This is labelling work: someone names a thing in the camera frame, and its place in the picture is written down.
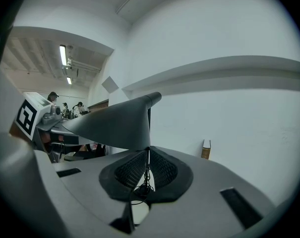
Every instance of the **white wall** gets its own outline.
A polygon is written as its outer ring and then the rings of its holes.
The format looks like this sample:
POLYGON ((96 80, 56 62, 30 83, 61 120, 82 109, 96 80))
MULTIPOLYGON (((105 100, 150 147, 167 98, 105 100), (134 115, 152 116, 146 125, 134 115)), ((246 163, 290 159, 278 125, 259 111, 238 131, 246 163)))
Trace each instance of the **white wall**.
POLYGON ((106 76, 105 66, 104 66, 106 62, 107 62, 107 60, 104 62, 100 73, 98 73, 95 76, 94 80, 92 81, 92 83, 89 87, 88 107, 91 105, 97 104, 101 101, 104 101, 106 99, 109 99, 109 93, 101 85, 106 76))
POLYGON ((169 0, 129 33, 129 84, 178 66, 228 56, 300 61, 300 34, 276 0, 169 0))
POLYGON ((300 177, 300 80, 225 77, 171 84, 151 109, 151 144, 200 157, 211 140, 216 161, 276 205, 300 177))
POLYGON ((26 71, 5 70, 11 82, 21 92, 37 92, 45 98, 50 92, 56 92, 57 105, 62 107, 63 102, 67 102, 68 108, 72 108, 78 102, 82 102, 84 107, 88 107, 88 89, 76 85, 69 85, 67 82, 51 77, 44 77, 39 73, 27 74, 26 71))
MULTIPOLYGON (((133 25, 127 84, 193 62, 246 55, 300 61, 300 34, 278 2, 170 0, 133 25)), ((286 200, 300 176, 300 80, 197 77, 134 90, 133 98, 163 95, 152 108, 151 144, 200 156, 203 139, 211 139, 211 160, 274 204, 286 200)))

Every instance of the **fluorescent light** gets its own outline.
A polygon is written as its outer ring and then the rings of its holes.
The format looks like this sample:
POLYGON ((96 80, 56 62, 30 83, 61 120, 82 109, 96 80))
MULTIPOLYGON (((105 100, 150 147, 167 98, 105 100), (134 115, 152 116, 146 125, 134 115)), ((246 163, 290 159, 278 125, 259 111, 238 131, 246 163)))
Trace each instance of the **fluorescent light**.
POLYGON ((66 66, 66 47, 64 45, 60 45, 60 57, 62 64, 66 66))

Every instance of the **white ceiling beam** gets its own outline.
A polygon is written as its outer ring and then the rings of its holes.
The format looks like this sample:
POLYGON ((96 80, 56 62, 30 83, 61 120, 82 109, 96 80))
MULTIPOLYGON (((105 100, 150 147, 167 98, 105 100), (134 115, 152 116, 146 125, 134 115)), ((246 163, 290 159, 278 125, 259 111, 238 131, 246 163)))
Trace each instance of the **white ceiling beam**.
POLYGON ((17 70, 16 66, 10 61, 10 59, 7 56, 7 53, 4 52, 3 57, 2 57, 2 61, 1 61, 1 65, 5 68, 8 69, 12 69, 14 71, 17 70))
POLYGON ((92 72, 92 73, 99 73, 100 71, 98 70, 93 70, 93 69, 89 69, 89 68, 84 68, 84 67, 80 67, 80 66, 77 66, 77 65, 72 65, 71 66, 72 68, 76 68, 76 69, 82 69, 82 70, 85 70, 85 71, 88 71, 88 72, 92 72))
POLYGON ((7 48, 11 51, 11 53, 15 56, 15 58, 23 65, 23 67, 30 72, 31 67, 30 65, 23 59, 22 55, 18 51, 18 49, 14 46, 12 40, 7 41, 7 48))
POLYGON ((49 62, 46 59, 45 52, 42 48, 40 41, 36 40, 35 43, 36 43, 36 47, 37 47, 38 51, 40 52, 40 54, 42 56, 43 61, 47 64, 47 68, 49 69, 50 73, 53 75, 54 78, 56 78, 56 75, 54 74, 49 62))
MULTIPOLYGON (((24 71, 24 72, 26 72, 25 70, 23 70, 23 69, 16 69, 15 71, 24 71)), ((33 73, 39 73, 39 74, 41 74, 41 75, 49 75, 49 73, 40 73, 39 71, 35 71, 35 70, 33 70, 33 71, 31 71, 31 72, 28 72, 28 73, 31 73, 31 74, 33 74, 33 73)))
POLYGON ((91 69, 91 70, 98 71, 98 72, 101 71, 100 68, 92 66, 92 65, 84 63, 84 62, 79 62, 79 61, 76 61, 76 60, 72 60, 72 63, 77 64, 78 66, 81 66, 81 67, 85 67, 85 68, 88 68, 88 69, 91 69))
POLYGON ((35 55, 34 50, 32 49, 31 45, 29 44, 26 38, 19 39, 22 48, 24 49, 25 53, 34 64, 34 66, 38 69, 38 71, 42 74, 45 73, 45 69, 41 65, 40 61, 38 60, 37 56, 35 55))
POLYGON ((24 71, 27 71, 23 65, 20 63, 20 61, 12 54, 8 46, 5 46, 2 61, 4 61, 7 65, 9 65, 9 68, 12 70, 17 70, 19 68, 23 68, 24 71))
POLYGON ((0 63, 0 67, 1 67, 2 69, 13 69, 13 68, 11 68, 11 66, 9 66, 6 62, 4 62, 3 59, 2 59, 2 61, 1 61, 1 63, 0 63))

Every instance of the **gray surface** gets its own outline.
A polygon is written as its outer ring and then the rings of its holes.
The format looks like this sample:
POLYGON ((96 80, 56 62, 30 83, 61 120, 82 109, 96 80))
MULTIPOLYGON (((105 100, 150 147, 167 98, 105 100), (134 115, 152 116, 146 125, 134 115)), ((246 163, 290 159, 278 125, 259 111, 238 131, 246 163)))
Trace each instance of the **gray surface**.
POLYGON ((56 171, 78 168, 80 173, 62 177, 69 192, 92 214, 105 223, 122 216, 125 204, 109 198, 99 183, 102 168, 129 155, 128 152, 90 160, 54 163, 56 171))
MULTIPOLYGON (((263 193, 224 166, 158 148, 187 163, 192 168, 194 180, 188 191, 176 202, 153 204, 133 236, 217 238, 242 232, 243 226, 219 193, 230 187, 234 187, 261 215, 266 216, 274 209, 263 193)), ((87 211, 109 223, 120 215, 123 204, 108 197, 99 184, 98 176, 104 166, 126 155, 128 152, 91 160, 57 163, 53 166, 56 171, 69 168, 79 168, 82 171, 61 178, 61 181, 87 211)))
POLYGON ((57 133, 57 134, 62 134, 62 135, 67 135, 67 136, 74 136, 74 133, 70 132, 68 129, 65 129, 64 126, 62 125, 64 122, 68 120, 62 119, 59 121, 57 124, 53 126, 51 129, 52 133, 57 133))
POLYGON ((193 183, 176 202, 153 204, 134 235, 223 238, 238 234, 243 227, 219 193, 230 187, 263 216, 274 209, 263 193, 224 166, 162 147, 158 149, 188 164, 194 174, 193 183))
POLYGON ((49 124, 43 124, 42 122, 39 122, 36 127, 39 129, 39 130, 42 130, 42 131, 49 131, 54 125, 56 125, 57 123, 59 123, 60 121, 57 120, 57 121, 54 121, 53 123, 49 123, 49 124))
MULTIPOLYGON (((52 203, 54 204, 57 212, 59 213, 62 221, 65 223, 65 226, 72 237, 91 238, 128 236, 105 224, 100 219, 97 219, 95 214, 93 214, 89 209, 82 205, 82 201, 78 200, 78 198, 75 198, 71 194, 69 188, 64 185, 63 181, 61 181, 56 171, 54 170, 54 167, 57 170, 68 169, 70 168, 70 166, 72 166, 72 164, 76 163, 65 163, 65 165, 64 163, 57 163, 52 165, 46 153, 41 151, 34 152, 39 166, 42 181, 44 183, 44 187, 48 192, 52 203)), ((93 187, 93 184, 90 184, 83 192, 89 193, 90 187, 93 187)), ((101 205, 100 210, 102 210, 105 214, 104 219, 106 219, 108 216, 107 210, 105 210, 106 207, 114 208, 114 206, 110 203, 108 198, 98 198, 97 196, 95 196, 94 203, 101 205)), ((121 207, 119 207, 117 210, 119 214, 121 211, 121 207)))
MULTIPOLYGON (((274 209, 263 193, 224 166, 158 148, 187 163, 194 174, 193 183, 176 202, 152 204, 149 214, 131 236, 220 238, 236 235, 243 231, 243 227, 219 193, 230 187, 234 187, 261 215, 266 216, 274 209)), ((122 234, 96 221, 110 223, 121 215, 124 208, 123 203, 108 197, 99 184, 98 176, 104 166, 128 154, 123 152, 96 159, 51 164, 46 154, 37 151, 46 190, 72 234, 80 236, 83 232, 82 237, 122 234), (82 172, 57 177, 55 171, 70 168, 79 168, 82 172)))

